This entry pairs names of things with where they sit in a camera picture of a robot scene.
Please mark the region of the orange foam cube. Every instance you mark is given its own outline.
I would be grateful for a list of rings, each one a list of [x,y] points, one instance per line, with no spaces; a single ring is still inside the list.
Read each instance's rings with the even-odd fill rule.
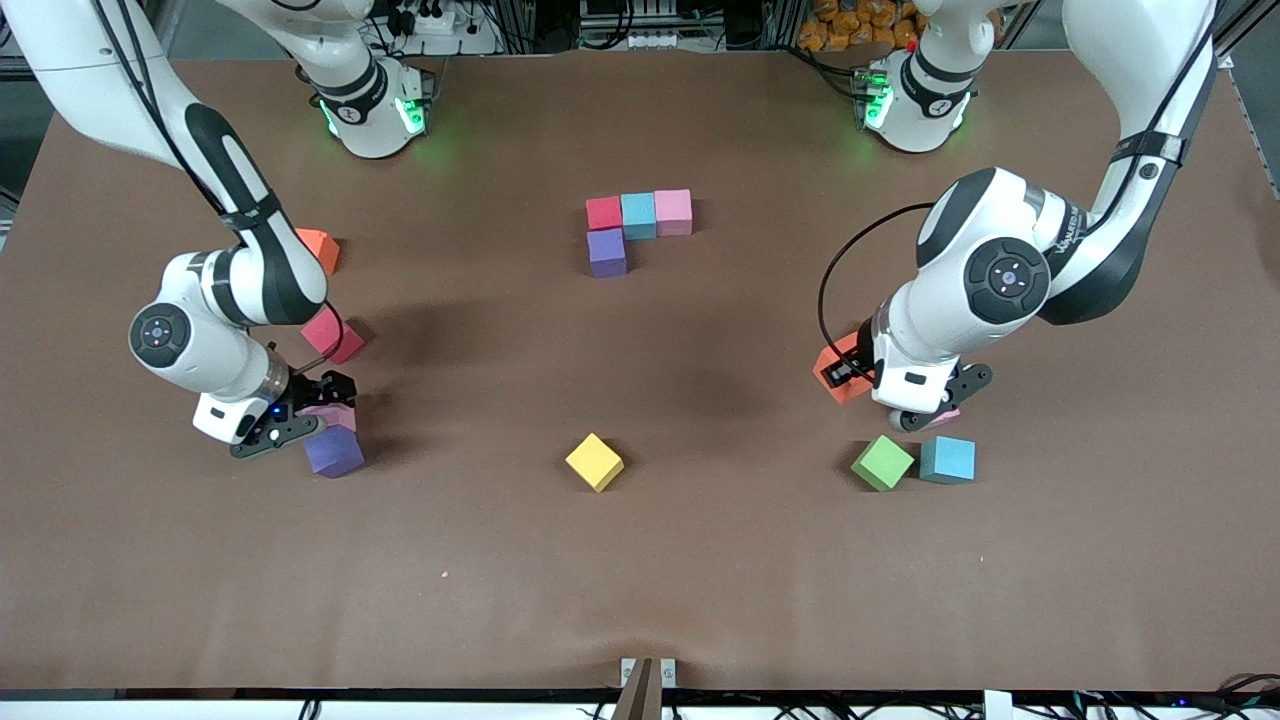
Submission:
[[[334,275],[340,259],[340,246],[334,236],[326,231],[297,228],[297,236],[317,259],[325,275]]]
[[[846,352],[850,352],[850,351],[852,351],[854,354],[856,354],[856,357],[860,359],[861,363],[864,363],[868,368],[870,368],[873,370],[873,386],[874,386],[874,374],[876,374],[876,372],[874,372],[874,363],[870,363],[870,365],[867,364],[867,359],[869,357],[869,355],[863,354],[860,351],[860,348],[859,348],[859,338],[860,338],[860,333],[859,332],[855,332],[855,333],[851,333],[851,334],[846,334],[845,337],[835,341],[835,346],[828,345],[828,346],[823,347],[823,350],[833,350],[837,354],[838,357],[841,355],[846,354]],[[845,405],[845,404],[849,404],[850,401],[855,400],[856,397],[868,393],[868,392],[865,392],[865,393],[831,393],[823,386],[823,383],[820,382],[820,354],[818,355],[812,372],[813,372],[814,377],[819,380],[819,383],[822,384],[822,387],[824,388],[824,391],[837,404]]]

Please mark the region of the blue foam cube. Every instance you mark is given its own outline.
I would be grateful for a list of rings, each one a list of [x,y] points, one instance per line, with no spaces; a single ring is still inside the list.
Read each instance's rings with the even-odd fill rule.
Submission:
[[[970,439],[937,436],[920,451],[919,477],[923,480],[959,486],[977,478],[977,443]]]
[[[657,201],[653,191],[622,193],[620,196],[622,232],[627,241],[654,240],[657,231]]]

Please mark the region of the purple foam cube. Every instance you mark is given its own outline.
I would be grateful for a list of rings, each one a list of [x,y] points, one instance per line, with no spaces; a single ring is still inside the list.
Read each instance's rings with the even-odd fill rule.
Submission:
[[[608,279],[628,273],[627,246],[621,228],[588,232],[588,261],[595,279]]]
[[[311,471],[328,479],[344,477],[365,465],[358,438],[347,427],[328,427],[310,436],[303,441],[303,451]]]

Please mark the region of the green foam cube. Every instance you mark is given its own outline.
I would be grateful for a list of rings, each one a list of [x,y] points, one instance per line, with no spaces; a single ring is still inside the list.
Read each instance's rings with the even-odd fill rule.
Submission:
[[[890,492],[908,474],[914,456],[887,436],[873,439],[850,465],[851,473],[876,492]]]

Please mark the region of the yellow foam cube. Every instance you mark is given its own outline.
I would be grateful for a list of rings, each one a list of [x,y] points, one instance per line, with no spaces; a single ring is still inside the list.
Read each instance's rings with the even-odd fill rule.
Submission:
[[[623,459],[598,434],[588,434],[564,459],[595,493],[602,493],[625,469]]]

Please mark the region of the brown paper table cover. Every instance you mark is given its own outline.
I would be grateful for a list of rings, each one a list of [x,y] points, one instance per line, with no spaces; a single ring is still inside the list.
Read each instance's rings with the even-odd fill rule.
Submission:
[[[229,241],[179,172],[52,120],[0,252],[0,687],[1212,691],[1280,673],[1280,202],[1229,76],[1107,316],[1032,322],[945,434],[977,479],[850,470],[886,413],[812,374],[820,275],[1001,165],[1089,204],[1117,137],[1066,53],[993,56],[941,151],[765,54],[452,61],[431,133],[346,152],[288,61],[182,63],[293,222],[342,242],[367,460],[251,461],[125,340]],[[595,279],[585,201],[687,188]],[[590,433],[625,469],[566,464]],[[440,578],[448,571],[448,578]]]

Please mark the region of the orange snack bag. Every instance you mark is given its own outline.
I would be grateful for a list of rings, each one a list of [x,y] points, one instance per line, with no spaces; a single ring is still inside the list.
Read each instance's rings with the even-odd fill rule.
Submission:
[[[809,0],[796,45],[812,53],[865,44],[913,49],[928,24],[913,0]]]

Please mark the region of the white power strip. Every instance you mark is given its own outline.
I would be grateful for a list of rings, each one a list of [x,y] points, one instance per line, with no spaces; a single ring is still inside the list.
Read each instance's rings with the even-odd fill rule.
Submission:
[[[393,38],[474,35],[477,22],[461,0],[381,0]]]

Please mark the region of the brown wooden strip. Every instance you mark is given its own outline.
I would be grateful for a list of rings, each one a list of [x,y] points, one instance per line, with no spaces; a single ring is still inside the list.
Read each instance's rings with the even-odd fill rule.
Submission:
[[[620,693],[611,720],[653,720],[660,717],[660,664],[636,659]]]

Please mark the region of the metal clamp bracket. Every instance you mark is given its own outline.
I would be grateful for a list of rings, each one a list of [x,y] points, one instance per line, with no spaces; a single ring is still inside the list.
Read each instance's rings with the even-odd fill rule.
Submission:
[[[623,687],[630,679],[632,670],[635,670],[641,664],[640,659],[625,657],[620,660],[620,682],[618,687]],[[666,689],[678,688],[678,675],[677,675],[677,662],[675,659],[654,659],[653,670],[660,674],[660,685]]]

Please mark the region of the aluminium frame profile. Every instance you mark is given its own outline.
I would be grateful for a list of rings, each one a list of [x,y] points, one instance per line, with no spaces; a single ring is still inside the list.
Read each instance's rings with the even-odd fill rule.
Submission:
[[[1231,51],[1280,8],[1280,0],[1215,0],[1212,44],[1219,69],[1231,69]]]

